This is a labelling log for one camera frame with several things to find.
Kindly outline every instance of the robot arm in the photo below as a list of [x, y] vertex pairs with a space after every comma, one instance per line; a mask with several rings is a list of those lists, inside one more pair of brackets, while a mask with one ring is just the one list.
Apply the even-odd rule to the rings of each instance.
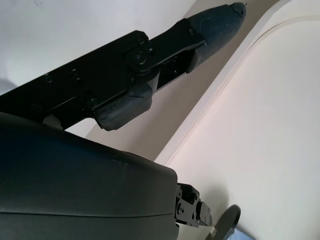
[[[210, 208], [176, 173], [63, 130], [94, 118], [116, 130], [152, 95], [226, 44], [242, 3], [183, 19], [149, 40], [134, 31], [0, 96], [0, 239], [176, 240], [179, 224], [212, 227]], [[43, 124], [54, 117], [61, 129]], [[229, 208], [212, 239], [240, 217]]]

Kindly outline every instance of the screw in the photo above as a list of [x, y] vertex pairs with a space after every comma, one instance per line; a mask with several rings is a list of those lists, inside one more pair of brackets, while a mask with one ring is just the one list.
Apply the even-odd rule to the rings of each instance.
[[90, 102], [93, 106], [96, 106], [98, 104], [98, 100], [96, 98], [91, 98]]
[[145, 42], [144, 38], [139, 36], [137, 39], [138, 44], [143, 44]]
[[44, 78], [44, 80], [45, 80], [48, 84], [50, 84], [50, 83], [52, 83], [52, 82], [54, 81], [54, 78], [53, 78], [52, 76], [50, 76], [48, 73], [45, 74], [45, 75], [43, 76], [43, 78]]
[[139, 51], [132, 56], [132, 60], [138, 65], [143, 65], [147, 61], [147, 56], [142, 51]]
[[42, 112], [42, 105], [40, 105], [40, 104], [37, 104], [37, 103], [34, 103], [34, 104], [32, 104], [32, 106], [31, 106], [31, 110], [32, 111], [34, 111], [34, 112], [36, 112], [36, 113], [39, 113], [39, 112]]
[[79, 76], [79, 73], [77, 72], [77, 69], [73, 69], [71, 71], [71, 78], [73, 80], [79, 80], [80, 79], [80, 76]]

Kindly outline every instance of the black metal bracket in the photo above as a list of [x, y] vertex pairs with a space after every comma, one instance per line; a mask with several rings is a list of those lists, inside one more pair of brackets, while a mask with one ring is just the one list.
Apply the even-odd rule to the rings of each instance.
[[199, 192], [187, 184], [176, 186], [175, 219], [177, 223], [196, 228], [213, 226], [211, 209], [201, 201]]
[[39, 123], [53, 115], [62, 129], [85, 118], [118, 129], [150, 108], [157, 89], [186, 72], [203, 42], [187, 19], [152, 40], [134, 31], [1, 95], [0, 112]]

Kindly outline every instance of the curved black housing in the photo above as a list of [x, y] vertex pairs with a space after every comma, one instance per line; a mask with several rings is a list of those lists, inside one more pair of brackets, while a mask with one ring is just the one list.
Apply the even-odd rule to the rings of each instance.
[[175, 240], [175, 171], [0, 113], [0, 239]]

